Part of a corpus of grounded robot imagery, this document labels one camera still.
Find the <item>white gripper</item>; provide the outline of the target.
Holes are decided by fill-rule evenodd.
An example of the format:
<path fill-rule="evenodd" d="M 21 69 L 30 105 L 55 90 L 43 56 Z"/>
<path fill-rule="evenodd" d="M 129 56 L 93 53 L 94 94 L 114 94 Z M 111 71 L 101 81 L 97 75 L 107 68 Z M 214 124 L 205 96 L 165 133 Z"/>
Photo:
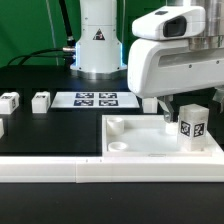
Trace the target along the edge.
<path fill-rule="evenodd" d="M 174 121 L 171 94 L 224 84 L 224 5 L 164 6 L 136 19 L 132 33 L 128 87 L 159 97 L 166 122 Z M 224 87 L 213 100 L 223 112 Z"/>

